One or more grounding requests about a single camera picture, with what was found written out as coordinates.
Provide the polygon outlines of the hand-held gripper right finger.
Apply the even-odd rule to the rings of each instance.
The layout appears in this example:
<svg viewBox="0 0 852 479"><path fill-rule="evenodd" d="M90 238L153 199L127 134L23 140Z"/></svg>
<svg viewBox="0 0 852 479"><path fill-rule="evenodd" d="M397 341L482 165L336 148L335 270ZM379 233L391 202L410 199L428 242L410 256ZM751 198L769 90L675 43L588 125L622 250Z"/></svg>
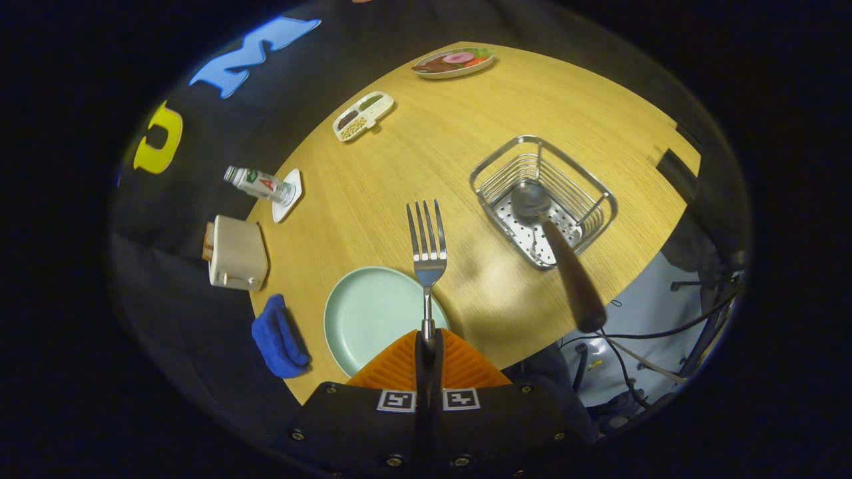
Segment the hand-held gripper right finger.
<svg viewBox="0 0 852 479"><path fill-rule="evenodd" d="M593 421L553 347L502 371L442 329L429 392L432 476L544 476L593 450Z"/></svg>

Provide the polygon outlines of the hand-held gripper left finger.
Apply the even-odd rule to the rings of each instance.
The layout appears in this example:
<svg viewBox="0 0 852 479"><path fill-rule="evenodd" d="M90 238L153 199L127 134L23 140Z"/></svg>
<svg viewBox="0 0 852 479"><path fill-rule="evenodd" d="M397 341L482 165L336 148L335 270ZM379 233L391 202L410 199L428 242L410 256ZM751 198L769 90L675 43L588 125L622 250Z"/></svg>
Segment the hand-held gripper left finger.
<svg viewBox="0 0 852 479"><path fill-rule="evenodd" d="M396 340L346 383L323 382L280 431L276 450L317 476L422 476L430 455L429 354Z"/></svg>

